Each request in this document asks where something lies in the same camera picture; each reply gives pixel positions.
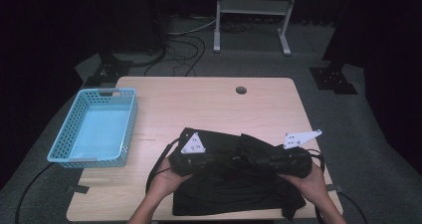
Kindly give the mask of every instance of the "metal stand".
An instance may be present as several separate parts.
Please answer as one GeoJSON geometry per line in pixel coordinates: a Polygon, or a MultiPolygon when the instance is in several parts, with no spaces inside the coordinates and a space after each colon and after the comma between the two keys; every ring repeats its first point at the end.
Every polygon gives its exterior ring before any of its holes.
{"type": "Polygon", "coordinates": [[[286,30],[295,0],[273,1],[273,0],[217,0],[216,23],[214,30],[214,52],[219,53],[220,47],[220,17],[222,13],[243,13],[243,14],[263,14],[263,15],[281,15],[285,16],[282,27],[277,29],[280,42],[283,48],[283,54],[290,56],[292,54],[288,41],[286,39],[286,30]]]}
{"type": "Polygon", "coordinates": [[[341,72],[344,63],[331,62],[326,68],[310,68],[320,90],[333,90],[336,94],[357,95],[357,91],[341,72]]]}

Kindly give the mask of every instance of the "gray floor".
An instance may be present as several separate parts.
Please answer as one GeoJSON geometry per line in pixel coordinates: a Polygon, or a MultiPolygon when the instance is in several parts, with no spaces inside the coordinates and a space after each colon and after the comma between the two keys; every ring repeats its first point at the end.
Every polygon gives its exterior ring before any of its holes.
{"type": "MultiPolygon", "coordinates": [[[[174,19],[173,31],[181,32],[202,25],[199,21],[174,19]]],[[[286,77],[294,80],[313,128],[324,135],[318,144],[326,159],[334,184],[341,185],[363,210],[369,223],[422,223],[422,177],[385,141],[364,95],[363,70],[345,66],[344,75],[358,95],[336,95],[319,91],[309,67],[325,67],[322,55],[332,35],[330,26],[294,24],[287,37],[292,55],[285,57],[277,37],[278,25],[254,24],[239,34],[222,34],[220,54],[212,51],[211,31],[191,34],[205,43],[203,57],[188,76],[198,77],[286,77]]],[[[201,47],[193,38],[177,38],[201,47]]],[[[177,58],[189,57],[189,45],[169,42],[177,58]]],[[[120,54],[122,59],[144,62],[143,54],[120,54]]],[[[182,66],[163,62],[148,70],[148,76],[184,76],[195,59],[182,66]]],[[[98,55],[76,66],[85,80],[100,63],[98,55]]],[[[146,68],[133,68],[130,76],[143,76],[146,68]]],[[[46,126],[12,179],[0,192],[0,223],[13,223],[19,199],[34,176],[49,163],[48,151],[72,104],[70,99],[46,126]]],[[[78,183],[79,169],[64,169],[55,164],[31,186],[20,208],[20,223],[69,223],[66,212],[72,199],[69,186],[78,183]]],[[[363,223],[357,210],[340,197],[348,223],[363,223]]],[[[294,223],[317,223],[315,219],[294,223]]]]}

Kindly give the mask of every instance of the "blue plastic basket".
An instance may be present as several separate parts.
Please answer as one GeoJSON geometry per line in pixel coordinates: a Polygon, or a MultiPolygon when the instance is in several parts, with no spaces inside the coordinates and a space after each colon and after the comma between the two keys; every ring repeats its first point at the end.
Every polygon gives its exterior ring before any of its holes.
{"type": "Polygon", "coordinates": [[[137,111],[134,89],[84,89],[48,154],[64,167],[125,166],[137,111]]]}

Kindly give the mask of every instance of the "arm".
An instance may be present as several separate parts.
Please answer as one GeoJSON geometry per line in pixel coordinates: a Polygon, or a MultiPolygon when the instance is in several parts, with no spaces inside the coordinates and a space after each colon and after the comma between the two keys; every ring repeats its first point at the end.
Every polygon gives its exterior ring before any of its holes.
{"type": "Polygon", "coordinates": [[[152,219],[152,215],[154,214],[155,209],[158,207],[162,199],[177,190],[177,188],[183,181],[191,177],[191,175],[182,177],[174,173],[171,169],[166,170],[170,167],[171,165],[170,161],[168,160],[168,157],[164,158],[164,160],[158,167],[157,172],[162,170],[165,171],[158,173],[152,179],[148,193],[146,193],[142,202],[139,204],[135,212],[130,217],[129,221],[127,222],[128,224],[149,223],[152,219]]]}
{"type": "Polygon", "coordinates": [[[301,179],[294,176],[279,174],[279,176],[290,181],[302,193],[304,198],[313,203],[320,211],[323,220],[327,224],[346,223],[338,212],[325,188],[322,170],[313,163],[313,170],[310,175],[301,179]]]}

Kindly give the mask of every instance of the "black cable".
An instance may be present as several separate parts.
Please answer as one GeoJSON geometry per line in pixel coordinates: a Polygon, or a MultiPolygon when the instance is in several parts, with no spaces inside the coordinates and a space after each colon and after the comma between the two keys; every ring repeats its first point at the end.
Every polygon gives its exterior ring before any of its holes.
{"type": "Polygon", "coordinates": [[[152,167],[151,171],[149,172],[148,179],[146,180],[145,193],[148,192],[149,186],[151,185],[151,182],[152,182],[152,179],[156,175],[157,169],[158,169],[159,165],[161,164],[162,160],[164,160],[165,156],[170,151],[173,144],[176,143],[177,141],[179,141],[179,138],[176,138],[172,142],[167,144],[164,151],[162,151],[161,155],[158,157],[158,160],[155,162],[154,166],[152,167]]]}
{"type": "Polygon", "coordinates": [[[167,167],[167,168],[165,168],[165,169],[163,169],[163,170],[161,170],[161,171],[157,171],[157,172],[155,172],[154,176],[156,176],[156,175],[160,174],[161,172],[168,171],[168,170],[170,170],[171,168],[173,168],[173,167],[167,167]]]}
{"type": "Polygon", "coordinates": [[[247,32],[247,31],[251,31],[253,28],[254,26],[251,23],[239,23],[239,22],[233,22],[233,21],[226,21],[222,23],[220,30],[222,32],[229,33],[229,34],[239,34],[239,33],[247,32]]]}
{"type": "Polygon", "coordinates": [[[22,206],[22,202],[24,201],[25,195],[27,194],[28,190],[31,188],[32,184],[34,184],[34,182],[47,170],[49,169],[52,165],[54,164],[54,162],[50,163],[49,165],[47,165],[46,167],[44,167],[43,170],[41,170],[32,180],[31,182],[28,184],[28,186],[25,188],[24,192],[22,193],[21,198],[19,199],[18,202],[18,206],[16,207],[16,213],[15,213],[15,224],[19,223],[19,212],[22,206]]]}
{"type": "Polygon", "coordinates": [[[191,67],[189,68],[189,70],[186,72],[185,77],[187,77],[187,75],[190,73],[190,71],[192,71],[192,70],[193,70],[193,68],[195,67],[195,65],[198,63],[198,61],[199,61],[199,60],[202,58],[202,56],[204,55],[204,53],[205,53],[205,43],[204,43],[204,41],[203,41],[202,39],[200,39],[200,38],[198,38],[198,37],[192,37],[192,36],[185,36],[185,37],[190,37],[190,38],[197,39],[198,41],[200,41],[200,42],[202,43],[202,46],[203,46],[202,52],[201,52],[201,54],[199,55],[198,59],[195,61],[195,63],[193,63],[193,64],[192,64],[192,66],[191,66],[191,67]]]}
{"type": "Polygon", "coordinates": [[[206,24],[215,21],[214,17],[201,17],[201,18],[199,18],[199,17],[195,17],[195,16],[190,16],[189,19],[192,19],[192,20],[195,20],[195,21],[198,21],[198,22],[201,22],[201,23],[206,23],[206,24]]]}
{"type": "MultiPolygon", "coordinates": [[[[324,157],[323,157],[322,153],[320,151],[318,151],[318,150],[315,150],[315,149],[308,149],[308,151],[315,151],[315,152],[318,153],[318,155],[311,154],[311,156],[319,159],[319,161],[320,161],[320,169],[322,170],[322,173],[324,173],[324,171],[325,171],[325,161],[324,161],[324,157]]],[[[338,194],[340,194],[341,196],[345,197],[349,202],[351,202],[351,204],[354,205],[354,207],[360,213],[360,215],[361,215],[361,217],[363,219],[363,222],[366,224],[367,223],[366,217],[365,217],[363,211],[357,205],[357,203],[355,201],[353,201],[349,196],[347,196],[342,190],[341,191],[336,190],[336,192],[338,194]]],[[[323,221],[323,219],[322,219],[322,217],[320,215],[320,212],[319,212],[319,210],[317,208],[316,208],[316,219],[318,220],[318,222],[320,224],[325,224],[325,222],[323,221]]]]}
{"type": "Polygon", "coordinates": [[[215,24],[215,22],[216,21],[213,20],[213,21],[211,21],[211,22],[209,22],[209,23],[207,23],[205,25],[202,25],[202,26],[200,26],[198,28],[194,28],[194,29],[191,29],[191,30],[185,31],[185,32],[178,32],[178,33],[168,32],[167,35],[169,35],[169,36],[183,36],[183,35],[187,35],[187,34],[190,34],[190,33],[203,32],[203,31],[211,31],[212,29],[215,28],[215,26],[213,26],[215,24]]]}
{"type": "MultiPolygon", "coordinates": [[[[182,59],[182,61],[183,62],[185,62],[185,61],[187,61],[187,60],[190,60],[190,59],[193,59],[193,58],[195,58],[197,55],[198,55],[198,53],[199,53],[199,48],[195,45],[195,44],[192,44],[192,43],[189,43],[189,42],[184,42],[184,41],[177,41],[177,40],[168,40],[168,42],[174,42],[174,43],[180,43],[180,44],[186,44],[186,45],[190,45],[190,46],[193,46],[194,48],[195,48],[195,54],[193,55],[193,56],[190,56],[190,57],[184,57],[184,56],[178,56],[178,57],[181,57],[182,59]]],[[[167,54],[168,55],[170,55],[171,57],[173,57],[173,59],[166,59],[166,60],[161,60],[159,63],[162,63],[162,62],[177,62],[177,63],[180,63],[179,62],[179,59],[176,59],[176,58],[174,58],[174,56],[176,56],[175,54],[175,50],[173,49],[173,48],[171,48],[169,45],[167,45],[167,50],[166,50],[166,52],[167,52],[167,54]],[[173,51],[174,51],[174,55],[172,55],[168,50],[169,49],[172,49],[173,51]]],[[[156,63],[156,64],[152,64],[151,66],[149,66],[146,70],[145,70],[145,72],[143,73],[143,75],[146,77],[146,74],[148,73],[148,71],[153,67],[153,66],[155,66],[155,65],[157,65],[158,63],[156,63]]]]}
{"type": "MultiPolygon", "coordinates": [[[[191,67],[191,66],[189,66],[188,64],[181,64],[180,66],[173,67],[173,77],[175,77],[175,76],[176,76],[176,69],[181,68],[181,67],[183,67],[183,66],[188,66],[189,68],[191,67]]],[[[195,70],[192,70],[192,71],[193,71],[193,76],[195,76],[195,77],[196,77],[196,72],[195,72],[195,70]]]]}
{"type": "Polygon", "coordinates": [[[362,209],[360,209],[360,207],[357,205],[357,203],[355,201],[353,201],[349,196],[347,196],[344,192],[342,191],[337,191],[338,194],[340,194],[341,196],[343,196],[345,199],[347,199],[349,202],[351,202],[351,204],[354,205],[354,207],[357,209],[357,211],[360,213],[360,216],[362,216],[363,222],[366,224],[368,223],[365,217],[365,214],[363,214],[362,209]]]}
{"type": "Polygon", "coordinates": [[[131,68],[140,68],[140,67],[147,67],[147,66],[151,66],[151,65],[155,65],[157,63],[159,63],[164,57],[165,57],[166,51],[163,48],[161,54],[156,57],[155,59],[153,59],[152,61],[149,62],[145,62],[145,63],[130,63],[129,65],[126,65],[125,63],[123,63],[124,67],[131,67],[131,68]]]}

